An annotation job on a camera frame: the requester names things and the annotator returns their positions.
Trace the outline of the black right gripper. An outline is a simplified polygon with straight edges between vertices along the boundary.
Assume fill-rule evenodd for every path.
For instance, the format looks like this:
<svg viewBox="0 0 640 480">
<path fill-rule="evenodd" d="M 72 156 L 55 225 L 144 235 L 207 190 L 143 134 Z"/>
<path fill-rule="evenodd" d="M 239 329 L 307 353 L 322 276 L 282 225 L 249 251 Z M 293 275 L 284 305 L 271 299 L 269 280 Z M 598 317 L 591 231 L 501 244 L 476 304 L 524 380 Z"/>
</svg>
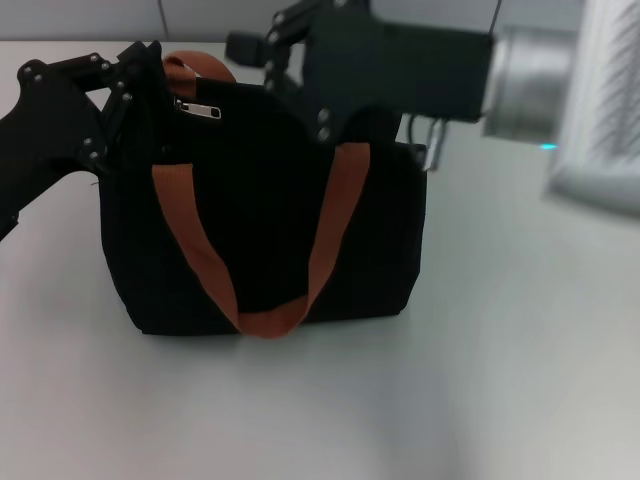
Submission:
<svg viewBox="0 0 640 480">
<path fill-rule="evenodd" d="M 298 43 L 302 86 L 287 73 Z M 385 23 L 340 1 L 299 1 L 277 11 L 266 34 L 229 33 L 226 57 L 265 66 L 265 90 L 311 139 L 337 144 L 369 109 L 477 122 L 493 47 L 488 33 Z"/>
</svg>

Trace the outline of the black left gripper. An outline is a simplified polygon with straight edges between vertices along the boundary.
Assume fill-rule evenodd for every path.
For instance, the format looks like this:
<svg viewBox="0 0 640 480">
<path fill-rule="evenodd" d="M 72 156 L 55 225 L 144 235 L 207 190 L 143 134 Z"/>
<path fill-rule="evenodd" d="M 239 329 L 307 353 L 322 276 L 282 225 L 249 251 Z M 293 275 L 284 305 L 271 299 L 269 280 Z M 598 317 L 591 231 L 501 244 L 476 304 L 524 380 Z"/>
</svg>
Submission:
<svg viewBox="0 0 640 480">
<path fill-rule="evenodd" d="M 64 176 L 110 169 L 135 90 L 161 65 L 158 40 L 136 41 L 108 61 L 98 52 L 44 63 L 31 60 L 17 74 L 19 98 L 1 119 L 1 236 L 20 211 Z M 109 95 L 99 110 L 90 94 Z"/>
</svg>

